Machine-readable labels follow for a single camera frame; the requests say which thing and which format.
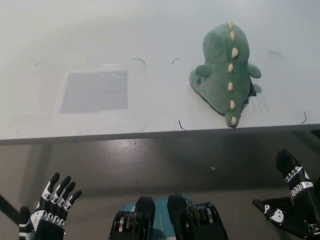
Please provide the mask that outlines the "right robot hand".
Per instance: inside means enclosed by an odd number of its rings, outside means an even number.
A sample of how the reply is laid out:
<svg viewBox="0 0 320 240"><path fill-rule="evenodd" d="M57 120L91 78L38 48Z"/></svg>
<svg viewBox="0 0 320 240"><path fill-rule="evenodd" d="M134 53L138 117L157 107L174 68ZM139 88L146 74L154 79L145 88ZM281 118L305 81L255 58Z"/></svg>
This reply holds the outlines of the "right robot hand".
<svg viewBox="0 0 320 240"><path fill-rule="evenodd" d="M291 196L254 199L252 204L277 228L303 240L320 238L320 181L313 182L286 149L277 152L276 168Z"/></svg>

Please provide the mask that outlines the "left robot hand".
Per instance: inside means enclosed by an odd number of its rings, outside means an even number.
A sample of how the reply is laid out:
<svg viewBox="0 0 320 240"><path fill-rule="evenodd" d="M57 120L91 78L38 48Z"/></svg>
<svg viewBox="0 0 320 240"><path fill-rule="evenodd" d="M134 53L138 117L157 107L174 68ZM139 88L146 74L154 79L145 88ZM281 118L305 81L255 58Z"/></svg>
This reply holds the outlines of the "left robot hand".
<svg viewBox="0 0 320 240"><path fill-rule="evenodd" d="M25 205L20 207L20 240L64 239L68 213L82 191L70 194L76 183L69 175L61 182L58 182L59 178L60 174L56 172L48 181L33 212Z"/></svg>

